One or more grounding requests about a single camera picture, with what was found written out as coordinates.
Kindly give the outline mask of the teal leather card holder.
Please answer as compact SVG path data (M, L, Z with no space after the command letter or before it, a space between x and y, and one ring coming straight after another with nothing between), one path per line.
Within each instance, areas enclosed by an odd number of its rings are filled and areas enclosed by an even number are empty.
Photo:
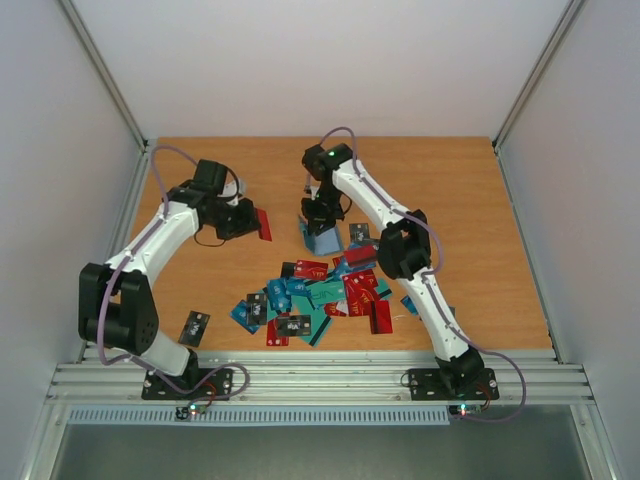
M337 227L333 227L321 234L310 234L306 220L299 216L298 222L304 246L313 255L322 257L344 250L342 238Z

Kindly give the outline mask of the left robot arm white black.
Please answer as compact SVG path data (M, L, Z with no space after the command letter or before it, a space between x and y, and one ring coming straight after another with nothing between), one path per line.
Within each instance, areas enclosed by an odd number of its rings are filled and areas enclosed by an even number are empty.
M195 354L160 329L152 287L183 243L210 226L222 241L259 230L254 204L229 167L198 161L192 178L165 190L155 215L122 251L79 275L78 333L102 350L166 375L179 398L195 395Z

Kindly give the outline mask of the black card near right arm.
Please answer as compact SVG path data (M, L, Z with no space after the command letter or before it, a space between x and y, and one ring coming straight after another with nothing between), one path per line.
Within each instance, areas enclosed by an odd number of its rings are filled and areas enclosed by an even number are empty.
M366 244L371 240L367 223L351 223L349 225L350 241L354 244Z

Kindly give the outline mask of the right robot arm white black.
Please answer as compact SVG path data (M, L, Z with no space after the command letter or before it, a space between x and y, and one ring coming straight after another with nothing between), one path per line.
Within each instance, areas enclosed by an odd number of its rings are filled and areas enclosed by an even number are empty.
M435 234L426 215L419 209L409 210L389 195L344 143L328 150L316 144L304 152L301 163L319 182L315 195L301 201L309 233L323 233L344 218L342 196L360 208L379 230L378 266L405 289L427 329L442 387L454 397L467 394L475 387L484 362L435 279L431 259Z

